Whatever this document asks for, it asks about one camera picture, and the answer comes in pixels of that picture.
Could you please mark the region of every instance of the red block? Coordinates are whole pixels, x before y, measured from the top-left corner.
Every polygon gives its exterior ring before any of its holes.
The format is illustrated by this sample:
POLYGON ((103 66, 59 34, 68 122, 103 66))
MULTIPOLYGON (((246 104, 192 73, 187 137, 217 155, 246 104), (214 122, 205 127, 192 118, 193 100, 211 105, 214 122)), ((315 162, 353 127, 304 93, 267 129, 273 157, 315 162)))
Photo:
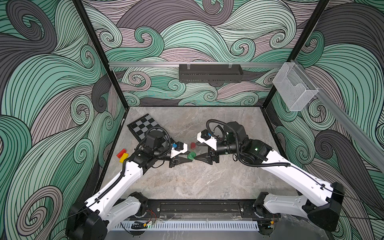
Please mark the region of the red block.
POLYGON ((118 158, 121 158, 122 155, 123 155, 124 153, 126 153, 126 152, 127 152, 127 150, 123 149, 123 150, 121 150, 121 152, 119 152, 116 156, 117 156, 118 158))

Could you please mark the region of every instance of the checkered board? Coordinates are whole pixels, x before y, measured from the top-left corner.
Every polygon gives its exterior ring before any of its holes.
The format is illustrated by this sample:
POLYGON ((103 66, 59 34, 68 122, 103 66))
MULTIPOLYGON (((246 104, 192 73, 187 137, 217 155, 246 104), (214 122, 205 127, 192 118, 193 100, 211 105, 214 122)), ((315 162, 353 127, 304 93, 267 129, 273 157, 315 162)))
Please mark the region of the checkered board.
MULTIPOLYGON (((149 114, 146 114, 127 125, 128 129, 131 131, 133 136, 137 139, 137 141, 141 141, 144 139, 145 132, 151 127, 160 126, 149 114)), ((163 147, 167 145, 166 141, 163 142, 163 147)))

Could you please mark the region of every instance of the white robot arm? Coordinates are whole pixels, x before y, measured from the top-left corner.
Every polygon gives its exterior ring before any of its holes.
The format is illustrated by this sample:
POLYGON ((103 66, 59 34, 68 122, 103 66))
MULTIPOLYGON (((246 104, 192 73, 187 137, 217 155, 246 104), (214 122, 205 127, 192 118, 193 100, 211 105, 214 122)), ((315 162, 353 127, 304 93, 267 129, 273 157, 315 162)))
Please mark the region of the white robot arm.
POLYGON ((188 152, 187 144, 171 144, 169 141, 166 150, 162 147, 163 137, 164 134, 159 131, 148 132, 144 139, 146 141, 139 143, 135 152, 124 160, 124 167, 119 174, 85 203, 77 202, 72 205, 66 226, 68 237, 81 240, 104 239, 108 231, 127 217, 146 213, 147 198, 138 192, 132 193, 117 205, 114 204, 157 160, 169 161, 169 167, 192 162, 179 156, 188 152))
POLYGON ((259 216, 263 217, 269 213, 296 215, 310 219, 325 230, 335 231, 345 193, 340 183, 331 184, 319 179, 289 162, 262 141, 249 139, 244 127, 237 122, 208 120, 207 129, 197 134, 197 140, 208 146, 209 154, 201 154, 195 159, 215 158, 218 162, 219 155, 237 154, 240 155, 237 159, 241 163, 251 167, 263 167, 302 194, 292 197, 262 192, 255 203, 255 207, 260 210, 257 212, 259 216), (224 126, 219 128, 223 135, 219 141, 209 129, 210 121, 224 126), (240 150, 236 148, 235 138, 240 150))

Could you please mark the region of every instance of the side wall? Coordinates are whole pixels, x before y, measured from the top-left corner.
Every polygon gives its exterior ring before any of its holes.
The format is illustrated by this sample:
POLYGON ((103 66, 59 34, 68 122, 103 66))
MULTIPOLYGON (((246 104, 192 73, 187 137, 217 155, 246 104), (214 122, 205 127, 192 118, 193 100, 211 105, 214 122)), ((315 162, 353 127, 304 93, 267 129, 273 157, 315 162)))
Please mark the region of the side wall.
MULTIPOLYGON (((328 6, 296 59, 381 149, 382 7, 380 1, 328 6)), ((342 215, 384 218, 384 174, 319 99, 313 98, 300 112, 288 112, 276 93, 266 112, 290 161, 325 180, 341 182, 346 195, 371 205, 346 198, 342 215)), ((381 240, 384 221, 341 218, 333 235, 336 239, 381 240)))
POLYGON ((93 194, 124 114, 72 0, 0 2, 0 87, 1 239, 47 239, 93 194))
MULTIPOLYGON (((83 0, 109 61, 285 62, 318 1, 83 0)), ((131 106, 260 106, 278 69, 179 83, 177 68, 115 68, 131 106)))

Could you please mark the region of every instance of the red wire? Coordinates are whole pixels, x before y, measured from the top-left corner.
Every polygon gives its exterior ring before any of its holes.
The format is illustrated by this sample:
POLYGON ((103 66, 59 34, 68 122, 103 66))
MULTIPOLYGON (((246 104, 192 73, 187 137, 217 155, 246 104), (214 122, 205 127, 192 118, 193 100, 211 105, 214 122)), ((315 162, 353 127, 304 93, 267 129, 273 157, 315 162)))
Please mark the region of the red wire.
POLYGON ((156 216, 156 214, 152 211, 152 209, 151 209, 151 212, 153 213, 153 215, 155 215, 155 222, 156 222, 157 216, 156 216))
POLYGON ((151 217, 149 218, 149 222, 151 221, 151 219, 152 219, 152 210, 151 210, 151 217))

